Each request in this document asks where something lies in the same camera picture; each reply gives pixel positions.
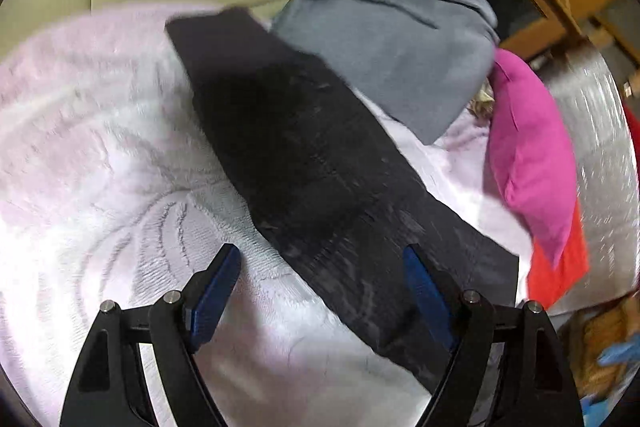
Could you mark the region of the magenta pillow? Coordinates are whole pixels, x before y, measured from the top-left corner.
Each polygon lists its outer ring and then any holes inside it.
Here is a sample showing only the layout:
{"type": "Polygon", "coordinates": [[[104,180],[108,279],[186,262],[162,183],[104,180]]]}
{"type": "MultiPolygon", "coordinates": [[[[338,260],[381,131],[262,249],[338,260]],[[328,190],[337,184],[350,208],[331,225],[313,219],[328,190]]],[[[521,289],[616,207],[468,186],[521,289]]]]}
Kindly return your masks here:
{"type": "Polygon", "coordinates": [[[488,160],[506,205],[525,221],[555,269],[570,237],[577,202],[572,141],[550,91],[521,58],[498,49],[488,160]]]}

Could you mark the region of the light blue cloth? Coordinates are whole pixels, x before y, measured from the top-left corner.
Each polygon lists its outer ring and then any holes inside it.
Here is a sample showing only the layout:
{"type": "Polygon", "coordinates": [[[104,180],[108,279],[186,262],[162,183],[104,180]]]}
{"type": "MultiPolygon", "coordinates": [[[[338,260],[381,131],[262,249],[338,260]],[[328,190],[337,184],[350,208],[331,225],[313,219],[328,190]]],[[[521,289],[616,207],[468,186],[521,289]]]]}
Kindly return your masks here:
{"type": "Polygon", "coordinates": [[[623,343],[613,343],[598,356],[600,366],[638,363],[640,361],[640,334],[632,334],[623,343]]]}

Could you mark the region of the grey coat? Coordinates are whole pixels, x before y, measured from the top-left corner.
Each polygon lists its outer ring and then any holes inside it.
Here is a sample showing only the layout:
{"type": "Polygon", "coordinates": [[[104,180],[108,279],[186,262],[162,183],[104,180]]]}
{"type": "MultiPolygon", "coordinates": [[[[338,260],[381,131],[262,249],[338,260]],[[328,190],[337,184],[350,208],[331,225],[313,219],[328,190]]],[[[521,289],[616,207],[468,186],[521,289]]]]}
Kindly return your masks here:
{"type": "Polygon", "coordinates": [[[486,0],[290,0],[271,25],[424,144],[480,90],[494,64],[496,29],[486,0]]]}

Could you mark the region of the white bed blanket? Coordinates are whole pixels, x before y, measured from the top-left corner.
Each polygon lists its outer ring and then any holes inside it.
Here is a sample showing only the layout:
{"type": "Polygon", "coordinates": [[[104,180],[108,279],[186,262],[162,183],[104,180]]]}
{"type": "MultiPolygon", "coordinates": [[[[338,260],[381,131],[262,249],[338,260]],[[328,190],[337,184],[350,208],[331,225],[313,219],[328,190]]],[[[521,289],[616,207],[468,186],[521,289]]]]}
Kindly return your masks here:
{"type": "Polygon", "coordinates": [[[147,306],[238,246],[198,368],[232,426],[412,426],[428,392],[375,355],[253,227],[165,31],[188,4],[66,20],[1,65],[1,365],[54,426],[99,306],[147,306]]]}

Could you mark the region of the silver foil insulation panel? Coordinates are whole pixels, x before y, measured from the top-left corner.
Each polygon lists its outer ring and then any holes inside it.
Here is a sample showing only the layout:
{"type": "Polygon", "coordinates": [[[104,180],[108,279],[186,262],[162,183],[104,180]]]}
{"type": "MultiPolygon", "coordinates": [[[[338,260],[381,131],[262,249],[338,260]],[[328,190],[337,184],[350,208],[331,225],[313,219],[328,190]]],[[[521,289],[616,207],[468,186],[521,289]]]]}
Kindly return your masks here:
{"type": "Polygon", "coordinates": [[[552,315],[608,303],[639,280],[639,182],[634,144],[612,72],[588,41],[538,70],[574,146],[589,271],[552,315]]]}

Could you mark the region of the wicker basket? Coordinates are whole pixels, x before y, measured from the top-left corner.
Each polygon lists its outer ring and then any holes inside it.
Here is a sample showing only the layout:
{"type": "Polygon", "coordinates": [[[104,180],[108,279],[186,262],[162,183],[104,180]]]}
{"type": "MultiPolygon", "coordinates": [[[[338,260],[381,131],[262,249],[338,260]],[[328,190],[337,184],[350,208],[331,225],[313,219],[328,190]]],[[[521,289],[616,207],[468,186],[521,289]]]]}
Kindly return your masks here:
{"type": "Polygon", "coordinates": [[[604,398],[618,384],[627,363],[601,365],[598,358],[614,343],[631,340],[639,332],[639,300],[636,295],[593,317],[580,311],[568,322],[568,361],[578,395],[604,398]]]}

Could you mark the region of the black quilted jacket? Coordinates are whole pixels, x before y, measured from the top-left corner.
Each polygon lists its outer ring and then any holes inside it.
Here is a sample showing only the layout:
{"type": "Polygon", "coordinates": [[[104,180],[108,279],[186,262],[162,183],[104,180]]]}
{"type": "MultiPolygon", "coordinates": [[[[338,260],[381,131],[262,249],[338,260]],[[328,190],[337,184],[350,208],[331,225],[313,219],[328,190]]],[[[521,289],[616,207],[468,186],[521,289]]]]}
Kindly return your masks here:
{"type": "Polygon", "coordinates": [[[448,350],[410,294],[416,245],[463,288],[510,306],[518,259],[439,202],[326,63],[242,9],[166,26],[193,105],[255,228],[377,355],[428,390],[448,350]]]}

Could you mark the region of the red cushion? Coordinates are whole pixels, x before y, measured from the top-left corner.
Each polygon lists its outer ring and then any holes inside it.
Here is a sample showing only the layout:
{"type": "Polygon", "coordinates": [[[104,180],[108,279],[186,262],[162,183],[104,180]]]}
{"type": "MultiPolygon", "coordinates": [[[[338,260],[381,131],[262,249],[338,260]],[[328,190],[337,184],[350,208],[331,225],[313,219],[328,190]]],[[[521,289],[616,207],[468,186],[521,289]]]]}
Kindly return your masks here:
{"type": "Polygon", "coordinates": [[[555,268],[544,257],[537,239],[534,240],[532,266],[527,274],[528,299],[538,301],[544,309],[550,309],[588,271],[588,248],[582,227],[582,212],[579,200],[576,200],[570,235],[555,268]]]}

